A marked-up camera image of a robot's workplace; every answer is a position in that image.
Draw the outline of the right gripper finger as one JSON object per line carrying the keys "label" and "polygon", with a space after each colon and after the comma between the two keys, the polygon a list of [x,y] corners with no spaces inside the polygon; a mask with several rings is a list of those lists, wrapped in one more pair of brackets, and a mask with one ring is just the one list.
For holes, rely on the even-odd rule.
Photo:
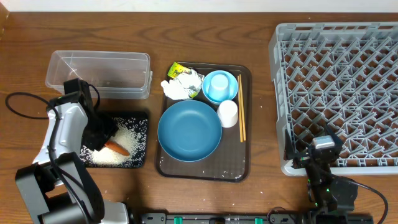
{"label": "right gripper finger", "polygon": [[290,137],[289,131],[285,130],[285,149],[284,149],[284,160],[292,160],[295,158],[296,152],[294,149],[294,145],[292,143],[292,139]]}
{"label": "right gripper finger", "polygon": [[325,135],[330,136],[335,145],[343,145],[343,141],[335,134],[335,132],[329,127],[328,124],[325,124],[323,127],[325,130]]}

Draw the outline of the orange carrot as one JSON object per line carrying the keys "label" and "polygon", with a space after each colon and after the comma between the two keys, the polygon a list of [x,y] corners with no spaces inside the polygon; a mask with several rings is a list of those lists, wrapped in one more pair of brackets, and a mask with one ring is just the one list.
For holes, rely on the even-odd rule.
{"label": "orange carrot", "polygon": [[123,156],[130,156],[129,151],[127,151],[125,148],[123,148],[122,146],[120,146],[119,144],[117,144],[113,141],[107,141],[104,146],[114,152],[117,152],[118,154],[123,155]]}

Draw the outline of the dark blue plate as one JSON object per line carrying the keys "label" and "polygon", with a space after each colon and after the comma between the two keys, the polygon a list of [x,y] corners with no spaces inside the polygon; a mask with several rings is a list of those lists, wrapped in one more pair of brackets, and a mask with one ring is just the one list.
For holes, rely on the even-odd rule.
{"label": "dark blue plate", "polygon": [[216,111],[197,100],[180,101],[162,114],[157,136],[162,149],[182,162],[211,155],[221,142],[223,128]]}

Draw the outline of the white tissue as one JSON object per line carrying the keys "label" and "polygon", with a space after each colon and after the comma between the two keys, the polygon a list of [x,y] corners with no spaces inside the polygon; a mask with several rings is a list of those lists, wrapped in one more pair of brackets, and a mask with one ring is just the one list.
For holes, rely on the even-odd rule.
{"label": "white tissue", "polygon": [[203,75],[188,69],[169,81],[162,81],[160,85],[171,100],[191,100],[201,91],[203,81]]}

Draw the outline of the yellow silver snack wrapper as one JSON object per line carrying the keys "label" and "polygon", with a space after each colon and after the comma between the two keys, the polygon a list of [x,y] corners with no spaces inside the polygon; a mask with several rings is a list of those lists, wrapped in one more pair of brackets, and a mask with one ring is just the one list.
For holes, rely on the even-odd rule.
{"label": "yellow silver snack wrapper", "polygon": [[191,69],[184,67],[183,65],[174,62],[172,66],[169,68],[169,71],[167,72],[167,76],[174,79],[181,73],[190,73]]}

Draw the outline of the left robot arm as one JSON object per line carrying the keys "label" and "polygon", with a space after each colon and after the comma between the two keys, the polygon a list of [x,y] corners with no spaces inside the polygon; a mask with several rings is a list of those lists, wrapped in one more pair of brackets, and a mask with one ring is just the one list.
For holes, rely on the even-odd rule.
{"label": "left robot arm", "polygon": [[44,143],[15,182],[34,223],[129,223],[122,202],[106,202],[80,159],[82,147],[99,151],[118,130],[98,112],[79,78],[64,82],[65,94],[47,102]]}

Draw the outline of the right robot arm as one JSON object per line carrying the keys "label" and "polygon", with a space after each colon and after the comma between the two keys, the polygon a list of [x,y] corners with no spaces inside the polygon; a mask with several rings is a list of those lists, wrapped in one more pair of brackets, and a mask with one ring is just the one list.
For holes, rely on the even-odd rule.
{"label": "right robot arm", "polygon": [[297,217],[297,223],[349,223],[348,213],[354,210],[358,186],[351,179],[331,173],[330,163],[339,158],[343,141],[324,125],[324,134],[312,139],[301,151],[294,149],[285,132],[285,160],[294,169],[304,168],[308,177],[308,198],[315,208]]}

